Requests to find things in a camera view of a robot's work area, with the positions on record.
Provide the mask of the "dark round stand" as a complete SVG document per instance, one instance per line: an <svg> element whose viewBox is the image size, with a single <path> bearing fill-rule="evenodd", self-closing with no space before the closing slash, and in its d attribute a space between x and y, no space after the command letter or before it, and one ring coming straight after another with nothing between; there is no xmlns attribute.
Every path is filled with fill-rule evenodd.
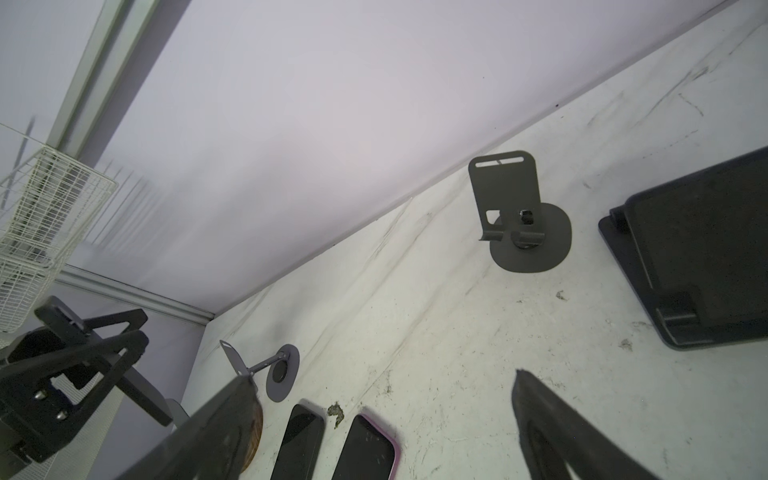
<svg viewBox="0 0 768 480"><path fill-rule="evenodd" d="M534 157L512 151L469 162L481 239L493 261L513 273L541 273L561 264L572 245L572 226L560 207L541 201Z"/></svg>

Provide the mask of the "grey round phone stand back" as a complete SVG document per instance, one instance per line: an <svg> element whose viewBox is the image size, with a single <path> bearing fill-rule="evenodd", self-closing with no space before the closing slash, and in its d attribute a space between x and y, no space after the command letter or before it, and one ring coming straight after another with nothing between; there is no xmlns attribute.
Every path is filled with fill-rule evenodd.
<svg viewBox="0 0 768 480"><path fill-rule="evenodd" d="M275 403L280 403L287 398L300 369L300 351L295 345L285 344L266 360L247 366L233 345L225 340L220 340L219 344L238 376L251 378L256 373L267 370L268 398Z"/></svg>

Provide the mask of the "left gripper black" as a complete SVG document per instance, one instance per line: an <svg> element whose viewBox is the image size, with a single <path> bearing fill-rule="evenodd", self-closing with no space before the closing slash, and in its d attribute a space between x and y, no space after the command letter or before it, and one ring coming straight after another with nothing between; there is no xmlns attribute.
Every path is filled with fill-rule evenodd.
<svg viewBox="0 0 768 480"><path fill-rule="evenodd" d="M1 350L1 476L10 479L66 447L113 389L162 426L168 402L135 369L149 344L141 309L83 319L55 296L41 327Z"/></svg>

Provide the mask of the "black folding phone stand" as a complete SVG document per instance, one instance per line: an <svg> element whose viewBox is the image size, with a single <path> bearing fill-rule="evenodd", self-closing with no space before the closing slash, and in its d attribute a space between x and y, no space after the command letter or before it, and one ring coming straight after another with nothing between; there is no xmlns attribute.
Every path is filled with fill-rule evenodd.
<svg viewBox="0 0 768 480"><path fill-rule="evenodd" d="M668 347L766 339L766 148L636 193L598 229Z"/></svg>

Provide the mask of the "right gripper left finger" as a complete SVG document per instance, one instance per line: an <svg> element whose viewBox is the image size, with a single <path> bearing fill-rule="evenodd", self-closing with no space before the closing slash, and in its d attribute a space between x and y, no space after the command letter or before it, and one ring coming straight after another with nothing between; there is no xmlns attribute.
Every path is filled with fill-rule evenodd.
<svg viewBox="0 0 768 480"><path fill-rule="evenodd" d="M121 479L237 479L259 406L249 377L238 376Z"/></svg>

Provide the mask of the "phone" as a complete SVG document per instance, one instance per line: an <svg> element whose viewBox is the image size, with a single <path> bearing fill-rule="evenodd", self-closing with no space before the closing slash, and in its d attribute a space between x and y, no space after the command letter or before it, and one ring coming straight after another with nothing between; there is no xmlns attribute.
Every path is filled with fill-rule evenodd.
<svg viewBox="0 0 768 480"><path fill-rule="evenodd" d="M312 479L324 432L325 419L314 410L296 404L291 411L270 479Z"/></svg>
<svg viewBox="0 0 768 480"><path fill-rule="evenodd" d="M400 459L394 438L372 418L358 414L352 420L333 480L392 480Z"/></svg>

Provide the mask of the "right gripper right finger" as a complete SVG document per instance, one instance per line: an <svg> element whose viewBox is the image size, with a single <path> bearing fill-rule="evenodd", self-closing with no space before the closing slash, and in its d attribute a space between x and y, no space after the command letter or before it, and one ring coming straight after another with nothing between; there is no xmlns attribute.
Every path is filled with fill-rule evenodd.
<svg viewBox="0 0 768 480"><path fill-rule="evenodd" d="M531 478L656 477L531 372L516 372L511 402Z"/></svg>

